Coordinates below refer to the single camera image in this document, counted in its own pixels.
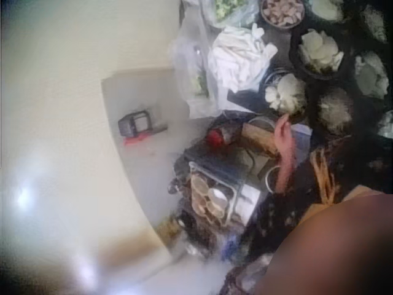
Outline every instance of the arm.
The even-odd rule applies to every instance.
[[[288,115],[282,116],[274,130],[274,143],[281,155],[280,170],[276,182],[276,193],[284,194],[295,165],[295,140],[290,130]]]

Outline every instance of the green herb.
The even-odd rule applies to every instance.
[[[216,0],[216,16],[217,20],[221,22],[227,16],[232,14],[235,9],[243,6],[246,0]]]

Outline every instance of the stainless steel bowl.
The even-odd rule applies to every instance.
[[[299,25],[299,24],[304,20],[304,18],[305,18],[305,10],[306,10],[306,7],[303,9],[303,12],[302,12],[302,19],[299,20],[297,23],[294,23],[294,24],[289,25],[289,26],[278,26],[278,25],[276,25],[275,23],[272,23],[271,21],[269,21],[269,19],[267,18],[267,16],[263,13],[263,10],[266,9],[266,8],[267,8],[267,0],[262,0],[261,3],[260,3],[260,7],[259,7],[259,11],[260,11],[260,14],[261,14],[262,18],[263,18],[269,25],[271,25],[271,26],[273,26],[273,27],[275,27],[275,28],[277,28],[277,29],[279,29],[279,30],[286,31],[286,30],[290,30],[290,29],[292,29],[292,28],[295,28],[295,27],[296,27],[297,25]]]

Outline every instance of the white towel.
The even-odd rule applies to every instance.
[[[218,83],[234,93],[258,90],[270,60],[277,53],[273,44],[262,41],[262,28],[254,23],[252,30],[226,27],[213,43],[209,67]]]

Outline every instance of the white wall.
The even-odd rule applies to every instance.
[[[125,177],[101,80],[169,65],[178,1],[17,2],[1,36],[5,253],[25,267],[73,269],[146,231],[163,247]]]

